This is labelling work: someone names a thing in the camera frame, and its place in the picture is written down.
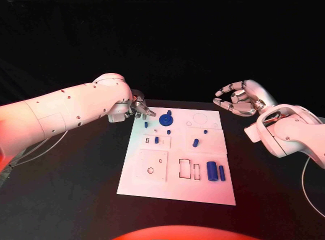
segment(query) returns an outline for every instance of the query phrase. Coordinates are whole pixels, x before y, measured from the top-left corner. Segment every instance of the robotic hand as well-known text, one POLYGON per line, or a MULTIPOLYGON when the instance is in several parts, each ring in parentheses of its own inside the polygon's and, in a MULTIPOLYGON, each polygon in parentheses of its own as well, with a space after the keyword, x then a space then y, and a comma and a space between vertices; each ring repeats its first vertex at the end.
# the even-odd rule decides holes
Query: robotic hand
POLYGON ((253 81, 246 80, 227 85, 215 93, 231 94, 231 102, 214 98, 213 102, 234 114, 249 117, 259 112, 254 124, 244 128, 250 140, 261 141, 269 152, 283 157, 296 151, 309 155, 325 169, 325 124, 300 106, 277 104, 272 95, 253 81))
POLYGON ((100 75, 92 83, 0 106, 0 172, 28 146, 103 115, 112 123, 129 115, 142 115, 143 119, 156 115, 146 107, 143 94, 131 91, 125 78, 115 73, 100 75))

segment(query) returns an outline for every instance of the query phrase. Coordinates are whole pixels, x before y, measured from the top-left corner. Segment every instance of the black table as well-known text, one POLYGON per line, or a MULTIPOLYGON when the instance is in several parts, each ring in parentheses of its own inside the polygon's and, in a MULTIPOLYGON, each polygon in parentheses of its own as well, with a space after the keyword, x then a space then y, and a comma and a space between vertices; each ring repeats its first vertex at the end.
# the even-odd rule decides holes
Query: black table
MULTIPOLYGON (((164 225, 211 227, 261 239, 325 239, 325 219, 300 188, 306 155, 277 159, 250 142, 243 128, 256 117, 238 117, 213 103, 146 103, 220 111, 237 206, 118 195, 133 118, 108 123, 103 117, 13 170, 0 190, 0 240, 112 239, 164 225)), ((325 170, 313 162, 305 188, 325 213, 325 170)))

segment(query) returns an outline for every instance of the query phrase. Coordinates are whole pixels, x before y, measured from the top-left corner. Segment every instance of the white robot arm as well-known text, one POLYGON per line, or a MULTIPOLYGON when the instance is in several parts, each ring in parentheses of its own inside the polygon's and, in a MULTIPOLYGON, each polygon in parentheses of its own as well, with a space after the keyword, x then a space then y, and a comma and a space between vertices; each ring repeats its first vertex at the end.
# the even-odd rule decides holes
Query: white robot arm
POLYGON ((220 98, 213 101, 243 117, 259 112, 256 123, 244 129, 250 140, 261 141, 279 158, 296 151, 305 153, 325 169, 325 124, 320 119, 300 106, 277 105, 266 89, 253 80, 227 85, 215 96, 233 90, 233 103, 220 98))
POLYGON ((115 73, 26 101, 0 106, 0 172, 28 146, 108 115, 120 122, 129 115, 155 116, 143 95, 115 73))

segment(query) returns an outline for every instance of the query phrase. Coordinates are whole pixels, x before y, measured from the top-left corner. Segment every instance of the small blue piece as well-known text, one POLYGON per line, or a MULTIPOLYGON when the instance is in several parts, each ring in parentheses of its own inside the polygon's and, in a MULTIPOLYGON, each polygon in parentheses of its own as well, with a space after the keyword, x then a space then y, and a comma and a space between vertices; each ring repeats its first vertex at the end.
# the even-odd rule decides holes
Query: small blue piece
POLYGON ((198 142, 200 142, 200 140, 198 140, 198 139, 195 139, 195 140, 194 140, 194 142, 192 142, 192 146, 194 146, 194 147, 197 147, 197 146, 198 146, 198 142))
POLYGON ((218 180, 217 167, 215 167, 215 162, 214 161, 207 162, 207 179, 210 181, 217 181, 218 180))
POLYGON ((225 181, 223 165, 218 167, 221 181, 225 181))
POLYGON ((158 121, 159 121, 159 124, 165 127, 172 124, 171 110, 168 110, 167 114, 159 116, 158 121))

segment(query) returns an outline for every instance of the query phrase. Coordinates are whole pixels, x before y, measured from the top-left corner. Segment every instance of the black curtain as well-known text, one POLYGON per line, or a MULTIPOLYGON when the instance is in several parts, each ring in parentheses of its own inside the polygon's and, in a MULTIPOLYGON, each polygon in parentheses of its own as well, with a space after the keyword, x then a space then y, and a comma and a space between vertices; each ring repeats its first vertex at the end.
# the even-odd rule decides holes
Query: black curtain
POLYGON ((194 102, 254 79, 325 117, 325 6, 0 1, 0 105, 109 72, 148 99, 194 102))

